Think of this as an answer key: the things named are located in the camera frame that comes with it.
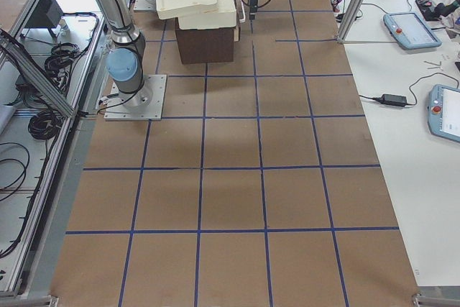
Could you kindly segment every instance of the red emergency stop button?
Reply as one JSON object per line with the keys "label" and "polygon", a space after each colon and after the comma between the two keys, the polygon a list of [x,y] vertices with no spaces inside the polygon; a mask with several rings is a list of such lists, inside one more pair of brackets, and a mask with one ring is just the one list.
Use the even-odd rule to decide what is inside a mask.
{"label": "red emergency stop button", "polygon": [[431,111],[433,112],[433,114],[439,114],[441,113],[441,107],[440,106],[434,106]]}

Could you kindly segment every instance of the power adapter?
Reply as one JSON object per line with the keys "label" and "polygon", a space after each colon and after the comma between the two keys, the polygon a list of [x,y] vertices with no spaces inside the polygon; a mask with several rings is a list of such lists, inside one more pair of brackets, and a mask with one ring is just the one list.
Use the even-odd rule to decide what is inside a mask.
{"label": "power adapter", "polygon": [[344,19],[344,16],[345,16],[345,13],[343,13],[343,14],[338,14],[338,15],[336,16],[336,21],[337,21],[337,23],[342,23],[342,19]]}
{"label": "power adapter", "polygon": [[405,96],[392,95],[391,93],[384,93],[381,97],[372,97],[372,100],[388,106],[406,107],[408,105]]}

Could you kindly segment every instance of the metal mounting plate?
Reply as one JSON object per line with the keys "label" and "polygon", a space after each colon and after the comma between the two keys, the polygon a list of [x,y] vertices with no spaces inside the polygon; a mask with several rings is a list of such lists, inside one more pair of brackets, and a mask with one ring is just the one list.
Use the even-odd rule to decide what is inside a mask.
{"label": "metal mounting plate", "polygon": [[[166,75],[146,75],[144,87],[152,90],[152,100],[145,106],[126,107],[122,104],[107,109],[104,119],[107,121],[161,120],[163,102],[165,100],[166,79]],[[115,83],[112,86],[111,93],[118,93]],[[111,98],[107,106],[113,106],[120,102],[119,98]]]}
{"label": "metal mounting plate", "polygon": [[134,2],[134,12],[156,12],[156,3],[150,3],[147,0],[136,0]]}

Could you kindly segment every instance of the white table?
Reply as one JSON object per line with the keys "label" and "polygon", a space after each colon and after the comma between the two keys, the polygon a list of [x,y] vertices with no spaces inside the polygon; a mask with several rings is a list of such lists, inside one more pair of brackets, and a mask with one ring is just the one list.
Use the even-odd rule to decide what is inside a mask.
{"label": "white table", "polygon": [[[420,13],[418,7],[415,5],[415,0],[409,0],[409,2],[412,5],[412,11]],[[406,0],[364,0],[364,3],[376,4],[385,11],[392,13],[410,11],[410,5]],[[346,0],[346,5],[348,4],[350,4],[350,0]],[[361,10],[363,16],[355,21],[346,36],[346,41],[395,41],[383,24],[382,18],[384,12],[381,9],[372,5],[363,4]],[[429,25],[432,27],[442,27],[438,22],[429,22]],[[436,35],[441,41],[450,41],[445,30],[436,31]]]}
{"label": "white table", "polygon": [[[364,0],[388,12],[406,12],[406,0]],[[382,23],[383,12],[363,5],[346,40],[394,42]],[[425,52],[404,51],[396,43],[345,44],[358,92],[413,98],[408,86],[419,77],[444,72],[460,79],[454,65],[460,46],[444,30],[442,46]],[[443,71],[428,69],[439,63]],[[362,100],[402,237],[419,286],[460,285],[460,144],[433,136],[427,125],[428,93],[437,84],[455,86],[437,75],[413,90],[418,105],[397,109]]]}

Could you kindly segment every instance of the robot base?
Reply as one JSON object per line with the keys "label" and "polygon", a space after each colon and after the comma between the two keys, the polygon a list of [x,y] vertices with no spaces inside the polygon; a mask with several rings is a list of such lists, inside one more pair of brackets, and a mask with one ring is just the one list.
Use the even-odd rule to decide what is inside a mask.
{"label": "robot base", "polygon": [[[109,108],[105,111],[104,119],[107,121],[134,121],[134,120],[161,120],[163,102],[165,100],[166,75],[146,75],[144,77],[144,88],[149,89],[152,100],[148,104],[130,106],[126,104]],[[115,83],[111,93],[118,93]],[[106,106],[113,106],[121,102],[120,98],[111,98]]]}

